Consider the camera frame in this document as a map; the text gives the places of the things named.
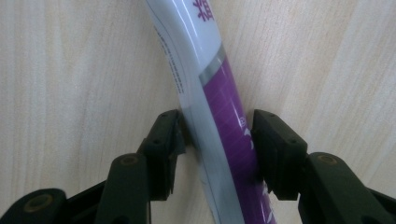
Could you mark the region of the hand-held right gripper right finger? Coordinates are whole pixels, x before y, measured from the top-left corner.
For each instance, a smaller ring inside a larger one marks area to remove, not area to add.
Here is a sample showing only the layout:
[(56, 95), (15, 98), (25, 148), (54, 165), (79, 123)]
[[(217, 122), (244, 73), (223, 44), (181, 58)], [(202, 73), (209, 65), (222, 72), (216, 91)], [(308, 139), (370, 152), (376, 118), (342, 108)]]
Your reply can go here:
[(261, 179), (280, 201), (296, 201), (303, 224), (396, 224), (396, 199), (369, 189), (340, 158), (307, 152), (279, 116), (256, 109), (251, 130)]

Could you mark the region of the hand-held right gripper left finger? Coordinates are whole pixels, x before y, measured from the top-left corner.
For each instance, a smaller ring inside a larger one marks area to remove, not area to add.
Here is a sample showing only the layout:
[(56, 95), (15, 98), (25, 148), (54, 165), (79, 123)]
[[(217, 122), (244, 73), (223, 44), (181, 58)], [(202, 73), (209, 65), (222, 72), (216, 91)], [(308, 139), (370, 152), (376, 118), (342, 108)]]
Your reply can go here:
[(150, 204), (173, 192), (185, 152), (180, 120), (176, 109), (161, 113), (139, 149), (111, 163), (94, 224), (151, 224)]

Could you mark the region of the white and purple toothpaste tube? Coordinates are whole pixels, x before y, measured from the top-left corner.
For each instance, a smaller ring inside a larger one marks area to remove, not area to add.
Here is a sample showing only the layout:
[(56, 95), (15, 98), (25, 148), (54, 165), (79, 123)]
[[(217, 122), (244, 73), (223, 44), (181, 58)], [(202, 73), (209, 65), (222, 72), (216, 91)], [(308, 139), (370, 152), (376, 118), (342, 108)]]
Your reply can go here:
[(216, 224), (277, 224), (209, 0), (145, 0)]

